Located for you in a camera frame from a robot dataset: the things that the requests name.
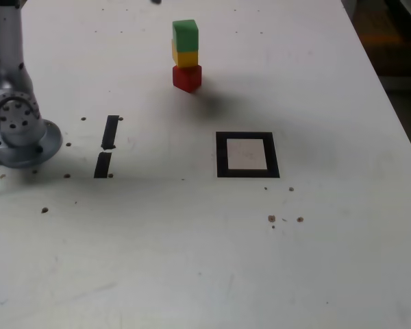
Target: metal robot arm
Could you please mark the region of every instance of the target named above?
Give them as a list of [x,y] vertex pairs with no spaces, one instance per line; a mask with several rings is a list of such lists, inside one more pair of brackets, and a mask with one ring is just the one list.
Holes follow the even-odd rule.
[[0,0],[0,163],[24,168],[50,159],[60,129],[41,119],[23,59],[20,0]]

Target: stacked cubes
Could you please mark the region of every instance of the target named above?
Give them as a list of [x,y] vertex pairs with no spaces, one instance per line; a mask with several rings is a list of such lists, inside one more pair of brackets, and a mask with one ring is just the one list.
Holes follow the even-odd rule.
[[201,86],[201,67],[198,65],[199,33],[193,19],[172,23],[173,85],[187,93]]

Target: black square marker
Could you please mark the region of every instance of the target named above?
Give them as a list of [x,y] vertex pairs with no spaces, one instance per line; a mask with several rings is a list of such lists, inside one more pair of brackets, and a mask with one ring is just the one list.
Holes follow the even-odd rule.
[[[263,152],[260,156],[252,156],[250,151],[243,152],[247,162],[237,168],[235,161],[229,159],[229,143],[244,140],[250,147],[258,147],[263,144]],[[216,133],[216,161],[218,177],[230,178],[279,178],[279,167],[275,155],[273,134],[271,132],[217,132]]]

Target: table surface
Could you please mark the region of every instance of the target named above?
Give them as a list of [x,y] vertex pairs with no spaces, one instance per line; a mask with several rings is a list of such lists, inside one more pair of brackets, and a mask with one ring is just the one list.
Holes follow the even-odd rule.
[[[0,167],[0,328],[411,328],[411,144],[340,1],[31,0],[23,30],[72,145]],[[217,178],[225,131],[272,132],[281,177]]]

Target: black tape strip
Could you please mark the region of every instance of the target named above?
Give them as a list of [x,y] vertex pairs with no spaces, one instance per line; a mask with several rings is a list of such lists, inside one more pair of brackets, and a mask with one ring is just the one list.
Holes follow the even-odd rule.
[[110,168],[111,153],[101,152],[97,157],[95,169],[95,178],[107,178],[108,169]]
[[109,115],[103,133],[101,147],[105,149],[115,149],[114,139],[116,139],[117,124],[119,123],[118,115]]

